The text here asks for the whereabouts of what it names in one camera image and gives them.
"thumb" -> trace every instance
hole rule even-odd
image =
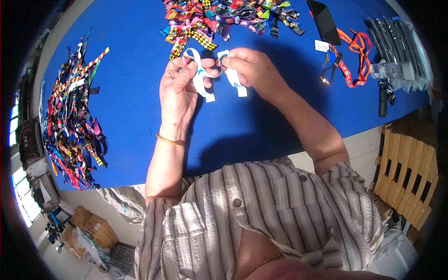
[[[190,62],[186,67],[182,68],[171,83],[171,88],[175,92],[179,92],[185,88],[190,79],[192,79],[198,70],[196,62]]]
[[[225,56],[222,58],[221,64],[227,68],[236,70],[237,72],[247,76],[251,76],[253,72],[253,64],[247,62],[241,58],[237,57],[228,57]]]

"blue tablecloth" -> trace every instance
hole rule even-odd
[[[390,122],[428,102],[422,92],[396,92],[396,102],[389,106],[386,118],[378,117],[378,84],[368,78],[365,86],[348,88],[340,70],[334,81],[325,86],[319,79],[323,52],[314,49],[320,39],[316,24],[304,0],[291,0],[301,14],[299,21],[306,33],[299,37],[279,22],[279,39],[266,34],[255,36],[242,26],[233,26],[231,39],[212,52],[195,40],[194,47],[202,57],[216,58],[216,53],[235,47],[248,47],[268,54],[289,86],[303,96],[347,137]],[[349,28],[366,32],[368,17],[392,17],[397,14],[382,0],[323,1],[336,26],[347,34]],[[172,45],[164,41],[159,30],[168,25],[165,6],[160,1],[96,0],[75,21],[50,60],[44,75],[44,100],[50,97],[52,85],[61,63],[67,60],[67,46],[76,50],[79,38],[91,28],[86,61],[95,59],[106,47],[110,52],[102,59],[92,87],[101,88],[92,95],[89,109],[97,117],[108,138],[109,166],[98,168],[92,176],[102,187],[120,187],[145,182],[147,168],[160,126],[159,82]],[[358,56],[348,44],[337,47],[352,72],[358,69]],[[375,48],[369,53],[372,62],[379,58]],[[302,151],[292,127],[253,89],[247,98],[238,98],[227,78],[213,80],[216,101],[205,103],[200,98],[190,125],[185,176],[198,175],[220,168],[226,163],[272,159]],[[59,174],[56,182],[61,190],[73,190]]]

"window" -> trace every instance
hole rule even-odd
[[[26,172],[20,168],[11,176],[13,180],[14,193],[19,205],[20,212],[28,227],[36,220],[40,214],[40,207],[31,196],[30,183],[26,179]]]
[[[16,129],[19,125],[19,96],[16,93],[16,105],[11,110],[11,121],[9,122],[9,146],[17,144]]]

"red lanyard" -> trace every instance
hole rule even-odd
[[[339,38],[344,40],[345,42],[349,43],[349,49],[352,52],[359,53],[359,71],[358,71],[358,78],[354,81],[352,81],[352,73],[350,72],[349,68],[345,65],[345,63],[340,60],[338,66],[342,70],[342,73],[345,76],[345,83],[347,83],[348,87],[356,87],[356,86],[363,86],[366,84],[366,79],[370,73],[370,61],[367,58],[367,55],[369,51],[372,49],[372,42],[370,41],[369,37],[365,33],[356,33],[355,31],[349,29],[351,32],[355,34],[354,40],[350,39],[347,34],[342,32],[341,30],[337,29],[337,32],[339,34]],[[337,50],[333,44],[330,44],[330,50],[337,56]]]

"bracelet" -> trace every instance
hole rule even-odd
[[[155,136],[156,136],[158,139],[162,139],[162,140],[164,140],[164,141],[166,141],[166,142],[168,142],[168,143],[171,143],[171,144],[174,144],[174,145],[179,145],[179,146],[185,146],[185,143],[184,143],[184,142],[172,141],[172,140],[170,140],[170,139],[167,139],[167,138],[164,138],[164,137],[160,136],[159,133],[157,133]]]

